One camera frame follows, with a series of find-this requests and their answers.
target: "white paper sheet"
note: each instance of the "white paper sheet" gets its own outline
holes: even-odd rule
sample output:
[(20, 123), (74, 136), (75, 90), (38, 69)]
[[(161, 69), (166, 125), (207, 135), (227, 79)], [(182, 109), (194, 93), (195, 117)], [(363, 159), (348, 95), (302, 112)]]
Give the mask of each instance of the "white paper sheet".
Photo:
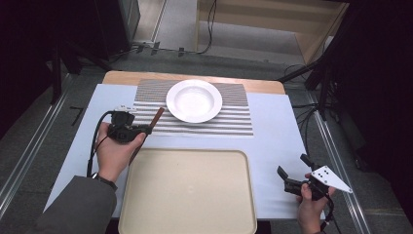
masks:
[[(85, 176), (94, 135), (100, 116), (124, 104), (132, 106), (136, 86), (97, 85), (85, 116), (73, 140), (46, 208), (73, 176)], [(247, 93), (254, 138), (211, 138), (185, 136), (149, 136), (143, 147), (238, 149), (249, 161), (254, 204), (258, 219), (296, 218), (295, 195), (283, 191), (277, 174), (282, 166), (291, 178), (304, 180), (308, 168), (300, 156), (305, 153), (288, 96)], [(97, 171), (94, 159), (93, 172)], [(120, 175), (116, 194), (118, 205), (113, 217), (119, 217), (125, 191), (127, 170)]]

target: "left hand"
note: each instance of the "left hand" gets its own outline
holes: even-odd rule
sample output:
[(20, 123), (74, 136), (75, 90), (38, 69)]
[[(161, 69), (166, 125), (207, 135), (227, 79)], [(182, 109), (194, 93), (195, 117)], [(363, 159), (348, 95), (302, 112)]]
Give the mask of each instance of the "left hand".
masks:
[(128, 165), (134, 150), (139, 147), (146, 138), (146, 134), (141, 133), (136, 138), (126, 144), (106, 137), (109, 129), (108, 123), (101, 123), (97, 136), (96, 145), (103, 142), (97, 149), (97, 162), (99, 164), (99, 176), (116, 182), (119, 174)]

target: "white tab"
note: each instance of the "white tab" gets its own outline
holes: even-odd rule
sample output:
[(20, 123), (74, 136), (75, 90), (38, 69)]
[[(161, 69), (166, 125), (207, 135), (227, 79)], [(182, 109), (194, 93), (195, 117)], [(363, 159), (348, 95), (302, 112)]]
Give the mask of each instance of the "white tab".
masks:
[(115, 108), (116, 111), (127, 111), (127, 112), (136, 112), (136, 108), (134, 107), (128, 107), (125, 105), (120, 105), (117, 108)]
[(353, 190), (327, 166), (323, 166), (313, 171), (312, 177), (316, 178), (318, 181), (327, 186), (335, 187), (348, 193), (353, 193)]

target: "wooden panel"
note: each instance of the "wooden panel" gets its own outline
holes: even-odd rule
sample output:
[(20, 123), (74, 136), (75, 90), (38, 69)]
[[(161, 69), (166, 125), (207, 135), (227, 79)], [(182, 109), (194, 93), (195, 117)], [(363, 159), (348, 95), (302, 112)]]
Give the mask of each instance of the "wooden panel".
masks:
[(126, 72), (109, 71), (106, 73), (103, 84), (113, 85), (138, 85), (143, 79), (158, 80), (187, 80), (199, 79), (209, 83), (243, 84), (245, 90), (250, 93), (277, 94), (285, 95), (285, 90), (281, 82), (265, 80), (236, 79), (214, 76), (195, 76), (181, 74), (167, 74), (155, 72)]
[(318, 51), (322, 53), (322, 47), (325, 40), (328, 36), (333, 36), (335, 34), (348, 6), (348, 3), (337, 5), (337, 8), (330, 12), (330, 19), (320, 23), (319, 27), (315, 27), (312, 33), (295, 33), (298, 47), (301, 50), (301, 54), (303, 55), (306, 64), (309, 64), (316, 59)]
[[(199, 1), (199, 20), (207, 20), (213, 0)], [(343, 3), (320, 0), (219, 0), (215, 21), (301, 33), (314, 33)]]

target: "wristband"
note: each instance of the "wristband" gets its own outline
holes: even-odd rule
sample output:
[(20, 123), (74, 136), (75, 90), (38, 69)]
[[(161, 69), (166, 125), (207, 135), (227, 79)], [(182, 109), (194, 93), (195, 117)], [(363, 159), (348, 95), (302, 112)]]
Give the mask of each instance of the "wristband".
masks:
[(118, 189), (114, 182), (107, 180), (106, 178), (100, 177), (98, 173), (92, 175), (92, 178), (99, 180), (100, 182), (106, 183), (107, 185), (111, 186), (114, 191)]

